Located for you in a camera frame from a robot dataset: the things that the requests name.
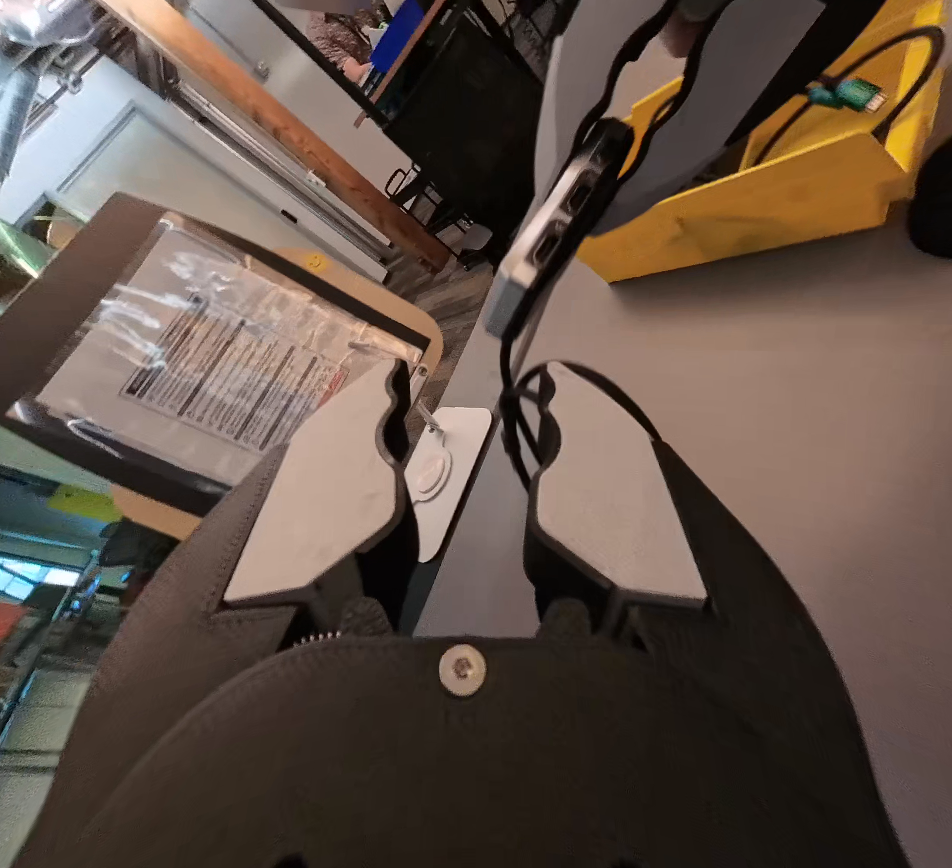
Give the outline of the instruction sign on stand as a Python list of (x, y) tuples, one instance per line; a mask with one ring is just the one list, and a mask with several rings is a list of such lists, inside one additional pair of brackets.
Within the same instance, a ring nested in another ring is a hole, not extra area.
[(2, 429), (184, 540), (270, 449), (383, 360), (414, 396), (453, 367), (476, 275), (398, 292), (115, 193), (2, 312)]

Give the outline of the blue storage crate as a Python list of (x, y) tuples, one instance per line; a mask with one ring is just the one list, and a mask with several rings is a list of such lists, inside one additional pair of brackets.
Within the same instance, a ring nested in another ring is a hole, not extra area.
[(396, 63), (401, 52), (409, 45), (424, 17), (424, 10), (417, 0), (404, 0), (391, 18), (383, 34), (373, 43), (370, 55), (372, 67), (386, 75)]

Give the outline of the person's right hand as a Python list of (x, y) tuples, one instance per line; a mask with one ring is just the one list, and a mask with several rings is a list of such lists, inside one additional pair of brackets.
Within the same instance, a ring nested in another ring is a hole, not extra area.
[(660, 43), (673, 59), (684, 60), (689, 55), (704, 25), (703, 21), (684, 17), (684, 14), (676, 9), (660, 30)]

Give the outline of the silver ventilation ducts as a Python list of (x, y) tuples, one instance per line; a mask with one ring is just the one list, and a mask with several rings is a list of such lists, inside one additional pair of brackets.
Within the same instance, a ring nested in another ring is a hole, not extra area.
[(112, 28), (95, 0), (2, 0), (2, 184), (30, 126), (56, 104), (58, 96), (36, 100), (44, 80), (55, 79), (60, 94), (78, 94)]

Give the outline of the black mesh chair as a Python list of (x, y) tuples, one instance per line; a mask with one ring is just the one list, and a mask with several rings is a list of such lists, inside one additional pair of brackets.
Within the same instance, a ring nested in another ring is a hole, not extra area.
[(539, 79), (462, 17), (384, 128), (442, 200), (490, 232), (494, 268), (533, 199), (540, 107)]

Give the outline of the black hdmi cable green plugs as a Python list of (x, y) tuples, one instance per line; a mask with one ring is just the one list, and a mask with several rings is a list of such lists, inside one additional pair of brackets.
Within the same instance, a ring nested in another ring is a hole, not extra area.
[(853, 75), (863, 65), (887, 51), (906, 42), (920, 40), (928, 42), (927, 57), (921, 71), (911, 83), (911, 86), (894, 103), (887, 115), (872, 130), (872, 136), (878, 142), (884, 144), (894, 123), (898, 121), (912, 101), (919, 96), (938, 68), (939, 61), (946, 48), (946, 34), (938, 25), (925, 25), (909, 29), (877, 45), (850, 65), (847, 65), (838, 74), (822, 74), (814, 78), (814, 81), (802, 93), (803, 103), (779, 125), (763, 146), (758, 149), (756, 156), (750, 162), (750, 167), (758, 167), (763, 164), (780, 139), (813, 108), (832, 111), (848, 110), (856, 114), (874, 114), (880, 111), (887, 103), (887, 93), (873, 82)]

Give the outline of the grey stool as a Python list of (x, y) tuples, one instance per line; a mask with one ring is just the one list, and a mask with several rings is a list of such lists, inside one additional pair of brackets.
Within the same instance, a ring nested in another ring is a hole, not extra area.
[(479, 223), (454, 223), (447, 228), (445, 235), (445, 243), (457, 265), (466, 272), (492, 266), (489, 255), (492, 241), (492, 231)]

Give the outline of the grey hdmi hub silver edge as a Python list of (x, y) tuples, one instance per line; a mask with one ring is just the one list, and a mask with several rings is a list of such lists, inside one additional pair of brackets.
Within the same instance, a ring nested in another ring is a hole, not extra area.
[(543, 298), (563, 275), (584, 240), (601, 236), (625, 177), (638, 167), (624, 167), (635, 140), (631, 127), (613, 118), (598, 121), (579, 150), (568, 157), (541, 205), (530, 211), (500, 263), (484, 319), (485, 331), (499, 340), (501, 392), (497, 411), (502, 441), (511, 467), (525, 490), (530, 473), (522, 444), (539, 456), (539, 445), (522, 411), (524, 398), (536, 398), (525, 380), (513, 374), (512, 353), (530, 317), (543, 308)]

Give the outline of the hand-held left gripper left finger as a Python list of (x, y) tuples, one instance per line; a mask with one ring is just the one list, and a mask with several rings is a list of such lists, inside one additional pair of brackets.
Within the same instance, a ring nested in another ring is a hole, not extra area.
[(417, 565), (406, 362), (383, 360), (290, 440), (224, 591), (227, 604), (403, 604)]

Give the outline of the yellow plastic bin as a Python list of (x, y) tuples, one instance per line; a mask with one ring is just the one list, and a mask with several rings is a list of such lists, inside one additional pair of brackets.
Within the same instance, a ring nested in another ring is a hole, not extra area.
[[(947, 0), (887, 0), (824, 74), (838, 74), (909, 29), (944, 28), (946, 8)], [(853, 76), (887, 93), (880, 111), (813, 108), (763, 164), (750, 167), (758, 149), (803, 103), (806, 88), (797, 91), (778, 112), (741, 136), (742, 156), (727, 155), (730, 172), (713, 168), (708, 183), (692, 181), (641, 217), (586, 240), (579, 261), (613, 283), (882, 224), (894, 203), (913, 194), (941, 99), (941, 61), (884, 144), (872, 130), (911, 86), (927, 52), (927, 41), (906, 42), (863, 65)]]

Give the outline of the wooden beam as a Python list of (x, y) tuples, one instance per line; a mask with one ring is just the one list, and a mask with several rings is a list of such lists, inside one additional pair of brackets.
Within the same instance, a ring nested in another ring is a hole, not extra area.
[(404, 253), (437, 273), (452, 260), (445, 243), (428, 234), (265, 87), (208, 40), (165, 0), (96, 0), (145, 37), (171, 62), (260, 128), (342, 204)]

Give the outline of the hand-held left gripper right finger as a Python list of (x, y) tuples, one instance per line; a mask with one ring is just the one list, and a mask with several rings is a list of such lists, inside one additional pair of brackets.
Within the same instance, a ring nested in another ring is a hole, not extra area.
[(546, 363), (539, 395), (526, 550), (552, 554), (606, 600), (706, 603), (648, 421), (601, 375), (572, 363)]

